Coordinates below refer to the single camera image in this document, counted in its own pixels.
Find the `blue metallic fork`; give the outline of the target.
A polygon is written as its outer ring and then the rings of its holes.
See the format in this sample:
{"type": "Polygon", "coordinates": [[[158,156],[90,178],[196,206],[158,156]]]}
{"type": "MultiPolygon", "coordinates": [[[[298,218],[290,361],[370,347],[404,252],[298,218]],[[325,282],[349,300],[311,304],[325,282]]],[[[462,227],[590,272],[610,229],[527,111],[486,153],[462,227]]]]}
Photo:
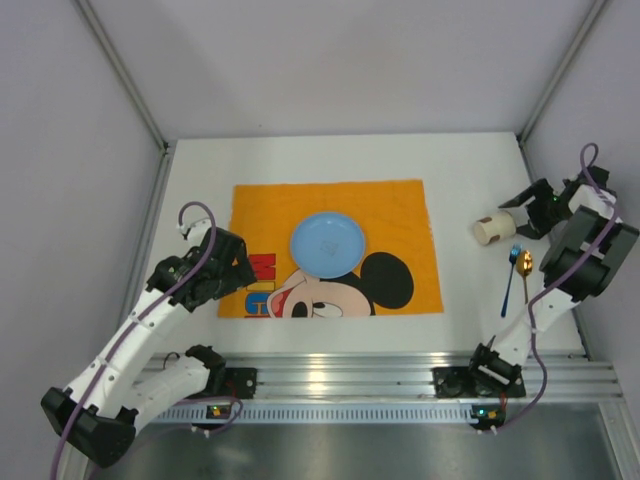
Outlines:
{"type": "Polygon", "coordinates": [[[512,279],[515,272],[517,260],[521,252],[522,252],[521,244],[513,244],[509,252],[508,260],[509,260],[510,270],[509,270],[509,276],[507,280],[505,295],[504,295],[501,310],[500,310],[500,316],[502,318],[505,318],[507,315],[512,279]]]}

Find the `paper cup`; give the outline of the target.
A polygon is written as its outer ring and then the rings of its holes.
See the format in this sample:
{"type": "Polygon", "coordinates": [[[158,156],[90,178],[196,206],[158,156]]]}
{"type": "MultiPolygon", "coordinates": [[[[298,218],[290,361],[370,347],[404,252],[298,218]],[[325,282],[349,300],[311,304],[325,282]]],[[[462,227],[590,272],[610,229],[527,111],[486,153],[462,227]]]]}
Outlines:
{"type": "Polygon", "coordinates": [[[487,246],[516,235],[516,223],[513,216],[506,211],[498,211],[490,216],[477,220],[472,227],[474,238],[487,246]]]}

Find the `blue plastic plate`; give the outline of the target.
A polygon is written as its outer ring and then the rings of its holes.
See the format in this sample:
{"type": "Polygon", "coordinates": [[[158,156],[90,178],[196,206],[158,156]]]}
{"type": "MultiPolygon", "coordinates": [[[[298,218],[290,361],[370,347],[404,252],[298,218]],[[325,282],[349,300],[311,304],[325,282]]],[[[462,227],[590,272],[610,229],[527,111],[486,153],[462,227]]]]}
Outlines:
{"type": "Polygon", "coordinates": [[[295,265],[320,279],[352,272],[363,260],[366,239],[360,225],[338,212],[320,212],[303,219],[289,244],[295,265]]]}

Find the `orange cartoon mouse placemat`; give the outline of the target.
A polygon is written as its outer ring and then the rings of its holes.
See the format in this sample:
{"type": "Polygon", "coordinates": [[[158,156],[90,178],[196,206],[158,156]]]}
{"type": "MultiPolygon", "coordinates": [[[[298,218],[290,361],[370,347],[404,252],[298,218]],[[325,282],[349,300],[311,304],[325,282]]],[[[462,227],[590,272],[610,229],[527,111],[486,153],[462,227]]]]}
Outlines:
{"type": "Polygon", "coordinates": [[[256,283],[219,303],[221,318],[357,318],[444,310],[423,184],[419,180],[238,185],[229,227],[244,238],[256,283]],[[334,278],[292,255],[307,218],[342,214],[361,228],[364,252],[334,278]]]}

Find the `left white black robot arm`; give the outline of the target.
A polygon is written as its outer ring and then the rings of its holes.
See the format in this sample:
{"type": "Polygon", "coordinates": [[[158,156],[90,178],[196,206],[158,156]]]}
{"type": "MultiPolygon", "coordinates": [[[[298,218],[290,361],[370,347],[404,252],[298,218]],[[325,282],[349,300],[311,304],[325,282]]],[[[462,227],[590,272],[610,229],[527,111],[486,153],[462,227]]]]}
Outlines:
{"type": "Polygon", "coordinates": [[[170,367],[139,382],[165,339],[206,303],[255,282],[245,241],[219,227],[190,228],[182,257],[161,261],[133,311],[86,369],[51,387],[41,407],[63,444],[100,468],[123,458],[158,415],[184,400],[214,397],[227,386],[226,360],[194,345],[170,367]]]}

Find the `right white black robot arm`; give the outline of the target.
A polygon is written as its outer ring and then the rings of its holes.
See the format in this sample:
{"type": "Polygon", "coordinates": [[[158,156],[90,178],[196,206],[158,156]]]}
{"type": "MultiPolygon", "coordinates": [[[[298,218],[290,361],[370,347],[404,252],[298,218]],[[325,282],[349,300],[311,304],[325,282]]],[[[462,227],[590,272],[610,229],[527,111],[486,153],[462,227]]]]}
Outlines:
{"type": "Polygon", "coordinates": [[[556,225],[564,226],[539,265],[540,292],[506,329],[474,351],[468,371],[476,384],[496,393],[511,389],[521,379],[532,337],[586,298],[599,296],[630,254],[639,231],[615,213],[617,195],[607,186],[609,175],[589,166],[564,180],[561,192],[537,180],[474,224],[482,245],[515,235],[540,240],[556,225]]]}

